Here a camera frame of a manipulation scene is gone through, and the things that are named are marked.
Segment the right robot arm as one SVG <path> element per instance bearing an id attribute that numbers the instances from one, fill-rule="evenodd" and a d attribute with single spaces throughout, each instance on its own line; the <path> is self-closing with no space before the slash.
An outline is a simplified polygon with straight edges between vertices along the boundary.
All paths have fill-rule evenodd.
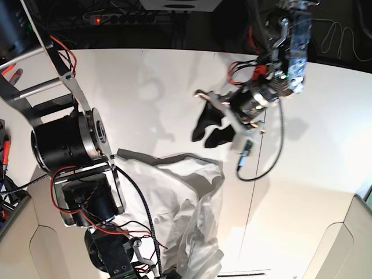
<path id="1" fill-rule="evenodd" d="M 77 58 L 59 39 L 37 26 L 31 1 L 1 2 L 1 68 L 43 53 L 54 78 L 24 90 L 1 78 L 1 99 L 31 126 L 35 159 L 50 176 L 53 206 L 64 224 L 86 230 L 92 264 L 110 278 L 163 278 L 161 259 L 140 252 L 153 224 L 128 230 L 114 220 L 125 209 L 119 177 L 102 119 L 76 80 Z"/>

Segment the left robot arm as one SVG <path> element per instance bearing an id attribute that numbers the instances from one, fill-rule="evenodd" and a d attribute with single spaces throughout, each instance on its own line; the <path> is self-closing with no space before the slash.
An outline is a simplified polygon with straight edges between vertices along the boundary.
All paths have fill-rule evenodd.
<path id="1" fill-rule="evenodd" d="M 206 138 L 205 148 L 215 148 L 259 128 L 257 118 L 276 106 L 281 98 L 303 91 L 307 46 L 312 17 L 309 1 L 280 1 L 261 23 L 265 48 L 253 60 L 234 61 L 227 68 L 227 81 L 236 86 L 225 95 L 197 90 L 195 96 L 206 101 L 192 132 L 193 142 L 205 137 L 209 126 L 216 126 Z"/>

